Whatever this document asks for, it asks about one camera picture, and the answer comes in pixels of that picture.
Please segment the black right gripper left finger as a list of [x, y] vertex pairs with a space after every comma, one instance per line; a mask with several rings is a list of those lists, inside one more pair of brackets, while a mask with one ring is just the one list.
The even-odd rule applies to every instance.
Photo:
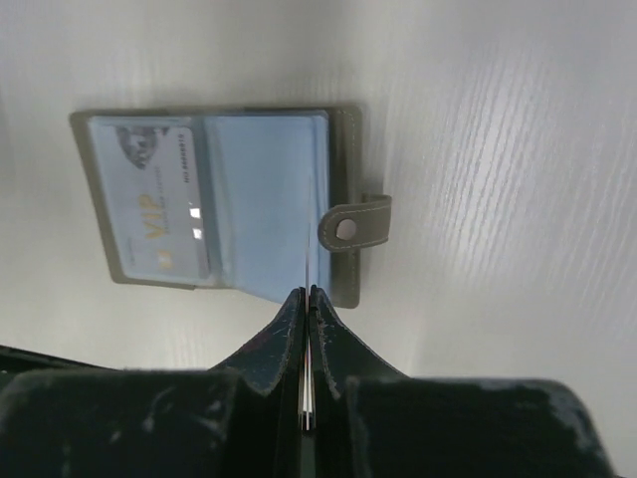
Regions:
[[305, 290], [209, 369], [1, 378], [5, 477], [297, 477]]

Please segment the grey card holder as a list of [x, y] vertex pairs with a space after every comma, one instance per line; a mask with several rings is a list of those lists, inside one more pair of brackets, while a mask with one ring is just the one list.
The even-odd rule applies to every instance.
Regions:
[[[185, 118], [194, 127], [211, 276], [197, 285], [127, 278], [106, 211], [89, 121]], [[353, 309], [360, 253], [389, 237], [391, 199], [362, 186], [362, 110], [356, 104], [99, 110], [69, 117], [96, 210], [111, 279], [118, 284], [236, 290], [282, 302], [305, 286], [308, 177], [313, 179], [311, 287]]]

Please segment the credit card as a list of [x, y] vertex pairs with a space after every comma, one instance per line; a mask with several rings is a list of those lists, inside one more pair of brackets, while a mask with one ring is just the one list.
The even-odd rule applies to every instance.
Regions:
[[207, 281], [191, 120], [96, 117], [89, 130], [124, 275], [186, 285]]
[[306, 244], [306, 265], [305, 265], [305, 358], [304, 358], [304, 397], [302, 406], [303, 431], [310, 432], [314, 427], [315, 412], [315, 393], [314, 393], [314, 376], [312, 363], [312, 347], [309, 325], [310, 313], [310, 291], [311, 291], [311, 271], [312, 271], [312, 207], [313, 207], [313, 179], [312, 174], [308, 177], [308, 227], [307, 227], [307, 244]]

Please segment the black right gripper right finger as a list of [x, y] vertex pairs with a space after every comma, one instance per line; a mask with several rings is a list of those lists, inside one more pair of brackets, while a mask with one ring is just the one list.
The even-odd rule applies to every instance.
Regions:
[[308, 326], [320, 477], [611, 477], [593, 421], [564, 384], [414, 378], [312, 288]]

